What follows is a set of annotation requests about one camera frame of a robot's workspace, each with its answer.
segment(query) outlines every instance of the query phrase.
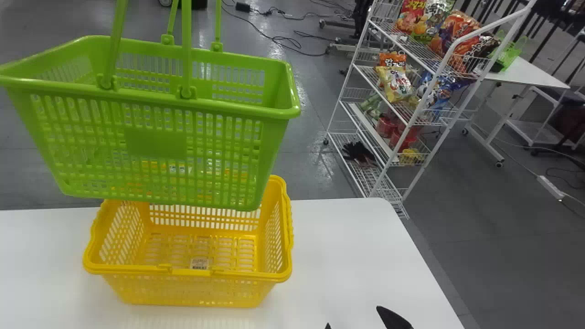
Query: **white table top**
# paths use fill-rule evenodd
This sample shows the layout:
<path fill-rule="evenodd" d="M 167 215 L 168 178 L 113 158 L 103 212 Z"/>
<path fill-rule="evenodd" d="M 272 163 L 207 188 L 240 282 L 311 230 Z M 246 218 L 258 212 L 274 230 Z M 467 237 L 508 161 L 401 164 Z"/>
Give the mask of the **white table top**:
<path fill-rule="evenodd" d="M 85 272 L 96 208 L 0 211 L 0 328 L 463 329 L 422 256 L 379 198 L 292 202 L 292 275 L 255 309 L 136 306 Z"/>
<path fill-rule="evenodd" d="M 516 58 L 505 72 L 489 72 L 486 75 L 486 80 L 502 83 L 534 85 L 537 87 L 569 89 L 567 84 L 547 72 L 544 72 L 522 57 Z"/>

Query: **barcode label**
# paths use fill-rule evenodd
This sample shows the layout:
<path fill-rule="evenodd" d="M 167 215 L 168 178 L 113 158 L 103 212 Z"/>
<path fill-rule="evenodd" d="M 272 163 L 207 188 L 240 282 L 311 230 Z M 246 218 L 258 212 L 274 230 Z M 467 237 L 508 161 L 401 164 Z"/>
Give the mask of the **barcode label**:
<path fill-rule="evenodd" d="M 191 258 L 191 269 L 192 270 L 207 270 L 209 267 L 209 259 L 205 257 Z"/>

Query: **snack bag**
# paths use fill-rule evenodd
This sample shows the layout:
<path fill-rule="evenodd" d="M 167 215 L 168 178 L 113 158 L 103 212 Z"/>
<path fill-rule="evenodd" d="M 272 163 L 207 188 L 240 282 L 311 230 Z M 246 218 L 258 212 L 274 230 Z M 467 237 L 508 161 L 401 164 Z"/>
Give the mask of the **snack bag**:
<path fill-rule="evenodd" d="M 458 10 L 451 11 L 451 14 L 443 22 L 439 33 L 432 38 L 430 47 L 442 57 L 454 40 L 480 27 L 481 24 L 475 18 Z"/>
<path fill-rule="evenodd" d="M 425 5 L 426 0 L 404 0 L 400 16 L 396 21 L 396 27 L 406 34 L 411 34 L 414 26 L 425 14 Z"/>
<path fill-rule="evenodd" d="M 475 36 L 455 48 L 449 59 L 449 65 L 458 72 L 471 73 L 480 63 L 478 59 L 487 58 L 499 45 L 500 41 L 489 32 Z"/>
<path fill-rule="evenodd" d="M 433 79 L 433 75 L 430 72 L 424 72 L 421 80 L 420 85 L 417 89 L 417 96 L 422 98 L 426 92 L 426 89 L 429 87 Z M 468 79 L 461 79 L 455 77 L 446 77 L 446 76 L 439 76 L 437 78 L 436 84 L 433 86 L 429 97 L 426 99 L 425 108 L 427 109 L 434 109 L 435 117 L 438 117 L 438 112 L 443 110 L 445 105 L 448 104 L 453 92 L 459 90 L 466 85 L 469 85 L 471 80 Z"/>
<path fill-rule="evenodd" d="M 447 17 L 439 34 L 431 40 L 431 49 L 443 57 L 453 42 L 481 27 L 478 21 L 465 13 L 454 10 Z M 500 42 L 491 33 L 483 33 L 459 44 L 449 59 L 449 65 L 457 72 L 471 73 L 478 64 L 477 58 L 486 58 Z"/>
<path fill-rule="evenodd" d="M 412 84 L 406 76 L 404 66 L 376 66 L 376 72 L 389 102 L 403 100 L 412 94 Z"/>
<path fill-rule="evenodd" d="M 404 52 L 380 53 L 379 66 L 406 66 L 406 54 Z"/>
<path fill-rule="evenodd" d="M 415 24 L 412 38 L 418 42 L 429 43 L 439 33 L 454 4 L 454 0 L 426 0 L 424 14 Z"/>

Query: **yellow snack bag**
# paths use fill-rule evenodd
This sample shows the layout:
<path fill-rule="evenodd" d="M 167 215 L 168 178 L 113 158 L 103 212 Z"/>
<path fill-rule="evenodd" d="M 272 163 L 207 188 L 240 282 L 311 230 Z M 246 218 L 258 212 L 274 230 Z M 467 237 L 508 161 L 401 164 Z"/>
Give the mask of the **yellow snack bag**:
<path fill-rule="evenodd" d="M 389 102 L 401 101 L 412 94 L 412 84 L 403 66 L 376 66 L 375 70 Z"/>

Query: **basket rim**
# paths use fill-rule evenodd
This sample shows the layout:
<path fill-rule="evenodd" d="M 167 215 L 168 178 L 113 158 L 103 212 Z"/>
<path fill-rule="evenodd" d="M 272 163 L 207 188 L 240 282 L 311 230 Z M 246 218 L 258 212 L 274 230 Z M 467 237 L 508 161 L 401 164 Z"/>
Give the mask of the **basket rim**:
<path fill-rule="evenodd" d="M 177 107 L 188 107 L 188 108 L 202 108 L 202 109 L 210 109 L 212 111 L 223 111 L 223 112 L 230 112 L 234 114 L 240 115 L 250 115 L 250 116 L 260 116 L 260 117 L 268 117 L 274 119 L 292 119 L 301 113 L 301 101 L 298 96 L 296 83 L 294 80 L 294 72 L 292 67 L 286 61 L 281 61 L 277 59 L 268 59 L 264 57 L 257 57 L 257 56 L 250 56 L 244 54 L 236 54 L 236 53 L 228 53 L 223 52 L 223 54 L 227 54 L 230 56 L 237 56 L 241 58 L 254 58 L 254 59 L 261 59 L 265 61 L 272 61 L 282 64 L 285 67 L 285 74 L 288 85 L 290 86 L 290 101 L 291 107 L 290 108 L 271 108 L 271 107 L 263 107 L 258 105 L 250 105 L 250 104 L 240 104 L 240 103 L 232 103 L 232 102 L 224 102 L 220 100 L 205 100 L 205 99 L 179 99 L 174 94 L 159 94 L 157 92 L 150 92 L 150 91 L 143 91 L 143 90 L 133 90 L 133 89 L 125 89 L 120 88 L 117 91 L 114 90 L 103 90 L 99 88 L 97 85 L 89 85 L 89 84 L 77 84 L 77 83 L 65 83 L 59 81 L 47 81 L 47 80 L 39 80 L 33 78 L 20 78 L 20 77 L 12 77 L 7 76 L 5 72 L 10 68 L 14 68 L 16 66 L 20 66 L 26 64 L 29 61 L 34 60 L 37 57 L 44 56 L 46 54 L 56 52 L 60 49 L 66 48 L 71 46 L 74 43 L 86 42 L 91 43 L 95 40 L 103 40 L 109 39 L 110 36 L 104 35 L 89 35 L 83 36 L 78 39 L 69 41 L 67 43 L 60 44 L 56 47 L 47 49 L 43 52 L 33 54 L 31 56 L 25 57 L 23 59 L 10 61 L 5 64 L 0 65 L 0 85 L 7 87 L 7 88 L 20 88 L 25 90 L 40 90 L 40 91 L 47 91 L 47 92 L 65 92 L 68 94 L 77 94 L 80 96 L 91 96 L 91 97 L 101 97 L 101 98 L 116 98 L 119 100 L 126 100 L 126 101 L 136 101 L 136 102 L 163 102 L 168 105 L 173 105 Z M 178 47 L 181 46 L 170 46 L 170 45 L 162 45 L 161 43 L 157 42 L 150 42 L 150 41 L 143 41 L 143 40 L 135 40 L 135 39 L 126 39 L 122 38 L 122 41 L 125 43 L 148 43 L 148 44 L 155 44 L 164 47 Z M 195 52 L 211 52 L 208 49 L 199 49 L 199 48 L 192 48 L 191 50 Z"/>
<path fill-rule="evenodd" d="M 240 272 L 235 270 L 193 270 L 193 269 L 173 269 L 170 264 L 166 266 L 155 265 L 106 265 L 98 264 L 91 261 L 91 255 L 96 252 L 97 223 L 99 218 L 105 217 L 104 212 L 115 211 L 116 206 L 124 200 L 106 199 L 101 204 L 98 214 L 90 228 L 90 241 L 83 254 L 84 269 L 95 275 L 173 275 L 173 276 L 192 276 L 192 277 L 222 277 L 234 279 L 249 279 L 271 282 L 284 282 L 292 273 L 291 249 L 293 247 L 292 218 L 290 211 L 290 198 L 286 192 L 286 182 L 276 175 L 270 175 L 269 181 L 277 183 L 281 188 L 281 200 L 283 205 L 280 207 L 281 225 L 288 229 L 284 234 L 283 257 L 285 257 L 288 266 L 280 273 L 267 272 Z"/>

